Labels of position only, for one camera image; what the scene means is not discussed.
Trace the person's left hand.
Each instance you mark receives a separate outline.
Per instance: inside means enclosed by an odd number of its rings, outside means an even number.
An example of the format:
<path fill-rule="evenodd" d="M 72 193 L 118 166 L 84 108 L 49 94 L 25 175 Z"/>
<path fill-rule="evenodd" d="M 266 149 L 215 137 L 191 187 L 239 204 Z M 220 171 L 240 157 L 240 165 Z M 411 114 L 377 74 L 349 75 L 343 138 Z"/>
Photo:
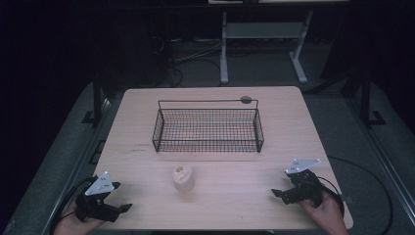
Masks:
<path fill-rule="evenodd" d="M 87 218 L 80 221 L 73 213 L 76 210 L 76 203 L 72 202 L 63 212 L 62 219 L 53 229 L 52 235 L 88 235 L 93 230 L 104 224 L 103 220 Z"/>

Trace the person's right hand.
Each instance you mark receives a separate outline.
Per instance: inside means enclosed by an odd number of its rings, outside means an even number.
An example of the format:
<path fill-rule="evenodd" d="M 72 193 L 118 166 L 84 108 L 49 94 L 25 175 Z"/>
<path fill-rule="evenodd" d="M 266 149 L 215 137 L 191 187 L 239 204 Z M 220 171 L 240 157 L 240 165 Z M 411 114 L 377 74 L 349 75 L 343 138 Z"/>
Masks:
<path fill-rule="evenodd" d="M 309 201 L 299 202 L 299 205 L 328 235 L 348 235 L 339 204 L 326 192 L 322 193 L 322 199 L 317 208 Z"/>

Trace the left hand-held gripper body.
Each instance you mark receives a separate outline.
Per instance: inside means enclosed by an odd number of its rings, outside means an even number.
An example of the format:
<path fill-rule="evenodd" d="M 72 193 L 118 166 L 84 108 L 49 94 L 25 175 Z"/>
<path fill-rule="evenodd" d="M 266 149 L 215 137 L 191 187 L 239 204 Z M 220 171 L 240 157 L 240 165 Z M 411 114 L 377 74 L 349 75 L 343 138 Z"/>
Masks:
<path fill-rule="evenodd" d="M 100 176 L 94 176 L 91 185 L 87 186 L 75 200 L 75 216 L 80 221 L 95 218 L 115 222 L 119 217 L 120 209 L 104 202 L 115 189 L 107 171 Z"/>

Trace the white metal desk frame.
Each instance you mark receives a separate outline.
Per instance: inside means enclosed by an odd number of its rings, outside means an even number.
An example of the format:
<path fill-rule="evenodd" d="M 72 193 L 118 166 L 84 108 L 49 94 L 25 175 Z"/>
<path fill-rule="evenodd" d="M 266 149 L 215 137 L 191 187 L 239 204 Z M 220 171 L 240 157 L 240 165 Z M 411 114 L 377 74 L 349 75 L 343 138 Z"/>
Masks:
<path fill-rule="evenodd" d="M 229 39 L 296 39 L 296 49 L 289 53 L 290 60 L 300 83 L 307 83 L 307 77 L 300 63 L 300 52 L 308 33 L 309 25 L 313 16 L 308 11 L 302 22 L 288 23 L 229 23 L 227 13 L 222 13 L 221 23 L 221 53 L 220 82 L 229 82 L 227 63 L 227 42 Z"/>

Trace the black metal stand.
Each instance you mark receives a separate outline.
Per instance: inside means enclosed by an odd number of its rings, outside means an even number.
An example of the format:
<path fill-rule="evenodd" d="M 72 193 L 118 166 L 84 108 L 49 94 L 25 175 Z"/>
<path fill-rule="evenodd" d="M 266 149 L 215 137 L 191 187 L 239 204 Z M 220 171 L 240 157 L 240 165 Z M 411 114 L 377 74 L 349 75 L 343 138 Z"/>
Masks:
<path fill-rule="evenodd" d="M 385 125 L 386 122 L 378 111 L 370 109 L 371 97 L 371 74 L 369 71 L 364 73 L 361 78 L 361 96 L 360 96 L 360 120 L 367 128 L 374 125 Z"/>
<path fill-rule="evenodd" d="M 92 80 L 92 91 L 93 91 L 93 110 L 87 111 L 82 119 L 82 123 L 91 124 L 96 127 L 103 115 L 103 90 L 102 90 L 102 79 L 101 76 L 96 74 Z"/>

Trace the aluminium floor rail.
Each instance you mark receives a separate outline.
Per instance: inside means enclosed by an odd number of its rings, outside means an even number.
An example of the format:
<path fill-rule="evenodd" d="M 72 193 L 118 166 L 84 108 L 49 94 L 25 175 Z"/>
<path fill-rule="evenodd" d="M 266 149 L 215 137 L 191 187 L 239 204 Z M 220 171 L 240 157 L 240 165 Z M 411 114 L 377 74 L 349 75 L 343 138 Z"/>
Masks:
<path fill-rule="evenodd" d="M 47 196 L 52 201 L 41 235 L 51 235 L 51 226 L 92 177 L 109 135 L 121 99 L 105 99 L 100 123 L 93 127 L 82 123 L 87 111 L 86 102 L 77 102 L 69 114 L 45 161 Z"/>
<path fill-rule="evenodd" d="M 388 182 L 390 183 L 392 190 L 397 196 L 400 204 L 402 205 L 409 220 L 415 227 L 415 198 L 410 194 L 408 188 L 404 184 L 403 180 L 398 174 L 397 169 L 392 165 L 390 156 L 385 148 L 381 145 L 379 138 L 376 136 L 373 127 L 376 123 L 366 122 L 360 116 L 360 107 L 352 99 L 346 100 L 347 106 L 357 119 L 360 127 L 362 128 L 366 138 L 370 142 L 370 145 L 374 149 L 375 155 L 378 159 L 380 167 L 384 172 Z"/>

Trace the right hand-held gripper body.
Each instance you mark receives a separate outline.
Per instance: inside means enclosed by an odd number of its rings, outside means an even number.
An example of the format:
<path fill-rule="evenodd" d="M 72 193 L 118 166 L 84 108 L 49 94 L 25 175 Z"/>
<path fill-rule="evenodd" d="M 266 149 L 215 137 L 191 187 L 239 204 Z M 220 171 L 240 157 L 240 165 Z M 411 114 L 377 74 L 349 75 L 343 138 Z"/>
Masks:
<path fill-rule="evenodd" d="M 316 174 L 310 170 L 312 166 L 319 165 L 321 161 L 316 160 L 297 160 L 294 159 L 285 173 L 292 173 L 293 178 L 289 178 L 294 187 L 283 192 L 282 200 L 287 204 L 293 204 L 310 200 L 315 207 L 322 203 L 321 182 Z"/>

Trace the small pale cylindrical bread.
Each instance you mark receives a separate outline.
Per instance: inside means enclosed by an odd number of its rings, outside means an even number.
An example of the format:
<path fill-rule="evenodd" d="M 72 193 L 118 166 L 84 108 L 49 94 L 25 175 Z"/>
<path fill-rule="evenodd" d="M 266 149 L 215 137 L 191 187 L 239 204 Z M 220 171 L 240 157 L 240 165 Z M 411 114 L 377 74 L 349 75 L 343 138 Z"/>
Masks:
<path fill-rule="evenodd" d="M 179 191 L 191 191 L 195 185 L 193 170 L 188 165 L 179 165 L 172 172 L 174 187 Z"/>

